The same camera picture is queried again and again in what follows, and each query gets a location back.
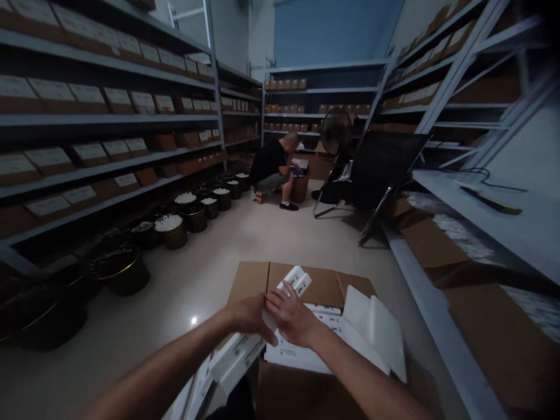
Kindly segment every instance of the tiled floor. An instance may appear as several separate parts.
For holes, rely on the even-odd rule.
[[[317,188],[320,183],[312,181]],[[0,418],[65,419],[151,352],[186,332],[228,299],[239,261],[277,261],[369,277],[381,301],[399,319],[413,389],[445,418],[468,419],[451,378],[382,237],[356,245],[364,218],[337,210],[313,219],[314,201],[299,212],[278,208],[274,195],[262,205],[249,193],[190,235],[175,251],[145,254],[152,280],[137,295],[103,290],[88,308],[84,329],[62,348],[37,354],[0,350]]]

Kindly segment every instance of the brown cardboard box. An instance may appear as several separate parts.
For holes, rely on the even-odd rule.
[[[134,171],[134,174],[136,175],[136,178],[138,178],[140,185],[143,187],[147,187],[158,182],[158,176],[153,168],[145,168]]]
[[[173,134],[155,134],[146,137],[146,142],[151,150],[159,152],[171,152],[177,150],[177,144]]]
[[[92,188],[99,198],[99,202],[110,200],[121,194],[120,188],[115,179],[109,178],[92,184]]]
[[[537,284],[532,276],[472,260],[432,219],[403,228],[402,235],[428,278],[439,289],[500,282],[516,286]]]
[[[99,143],[71,145],[70,152],[86,167],[105,165],[111,160]]]
[[[175,107],[173,100],[168,95],[153,95],[153,101],[156,103],[157,112],[159,114],[175,115]]]
[[[120,162],[132,157],[124,140],[112,140],[102,142],[101,144],[112,162]]]
[[[136,137],[133,139],[126,139],[124,141],[127,144],[128,150],[133,158],[140,158],[141,156],[147,156],[150,151],[146,147],[146,143],[142,137]]]
[[[101,93],[113,114],[134,114],[134,107],[126,90],[102,87]]]
[[[45,108],[26,79],[0,76],[0,114],[43,113]]]
[[[447,289],[444,293],[455,323],[501,402],[550,418],[558,414],[558,343],[497,284]]]
[[[0,239],[34,229],[39,224],[39,221],[21,205],[0,208]]]
[[[25,0],[3,3],[0,8],[0,27],[60,44],[67,43],[49,3]]]
[[[26,150],[24,154],[43,176],[58,175],[76,169],[62,148]]]
[[[115,177],[114,180],[117,183],[121,194],[128,194],[140,188],[140,184],[138,184],[138,180],[132,172]]]
[[[177,166],[174,163],[169,163],[167,165],[158,166],[156,168],[156,173],[161,178],[173,178],[179,172],[177,171]]]

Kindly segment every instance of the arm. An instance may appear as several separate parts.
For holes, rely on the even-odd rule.
[[[228,334],[259,333],[276,343],[261,312],[264,295],[234,302],[159,349],[83,411],[83,420],[160,420],[200,364]]]
[[[358,403],[369,419],[429,420],[431,415],[406,389],[381,372],[346,344],[297,297],[275,289],[267,294],[266,308],[280,334],[292,344],[311,348]]]

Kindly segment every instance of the chair leg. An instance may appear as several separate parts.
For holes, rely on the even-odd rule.
[[[385,191],[385,194],[383,195],[383,198],[377,205],[375,211],[370,213],[369,219],[367,220],[367,223],[363,227],[362,232],[360,233],[360,237],[358,238],[358,246],[362,246],[369,238],[369,231],[371,230],[371,227],[374,224],[374,222],[377,220],[377,217],[381,212],[381,207],[383,206],[383,203],[385,203],[387,197],[389,196],[392,190],[393,187],[387,188],[387,191]]]

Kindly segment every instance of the box flap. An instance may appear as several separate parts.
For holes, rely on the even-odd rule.
[[[470,258],[449,239],[432,219],[425,219],[401,231],[424,268],[458,264]]]

